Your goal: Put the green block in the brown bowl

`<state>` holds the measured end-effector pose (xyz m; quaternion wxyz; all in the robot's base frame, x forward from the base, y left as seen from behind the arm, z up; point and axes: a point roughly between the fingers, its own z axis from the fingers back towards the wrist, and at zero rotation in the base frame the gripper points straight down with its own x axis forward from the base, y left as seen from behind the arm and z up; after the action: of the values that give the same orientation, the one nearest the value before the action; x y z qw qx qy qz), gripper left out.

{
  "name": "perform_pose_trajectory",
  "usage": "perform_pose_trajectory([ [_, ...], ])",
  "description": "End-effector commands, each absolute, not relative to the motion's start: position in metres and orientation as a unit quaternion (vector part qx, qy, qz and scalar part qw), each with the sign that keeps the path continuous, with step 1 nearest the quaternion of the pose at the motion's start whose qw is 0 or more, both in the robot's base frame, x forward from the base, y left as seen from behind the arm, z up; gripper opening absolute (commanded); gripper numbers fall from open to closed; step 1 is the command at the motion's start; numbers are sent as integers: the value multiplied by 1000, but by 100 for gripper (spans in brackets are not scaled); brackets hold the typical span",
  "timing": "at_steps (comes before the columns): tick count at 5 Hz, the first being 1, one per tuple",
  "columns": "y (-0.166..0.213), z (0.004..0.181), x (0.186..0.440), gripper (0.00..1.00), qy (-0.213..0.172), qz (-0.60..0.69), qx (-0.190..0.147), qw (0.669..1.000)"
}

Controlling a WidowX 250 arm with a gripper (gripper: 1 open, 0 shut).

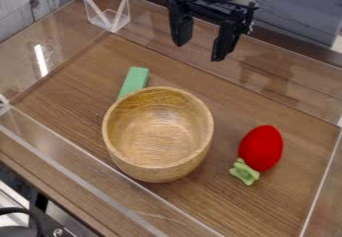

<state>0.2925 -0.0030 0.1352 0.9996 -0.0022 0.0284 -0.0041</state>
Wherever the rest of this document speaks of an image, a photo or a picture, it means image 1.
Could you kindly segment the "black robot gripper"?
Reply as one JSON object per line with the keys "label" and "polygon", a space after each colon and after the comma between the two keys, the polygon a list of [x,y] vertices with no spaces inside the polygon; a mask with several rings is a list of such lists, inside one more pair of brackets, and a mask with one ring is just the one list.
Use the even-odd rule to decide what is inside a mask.
{"label": "black robot gripper", "polygon": [[192,38],[192,16],[210,23],[220,23],[213,40],[210,61],[222,61],[233,51],[240,34],[252,29],[255,0],[165,0],[169,16],[170,38],[177,47]]}

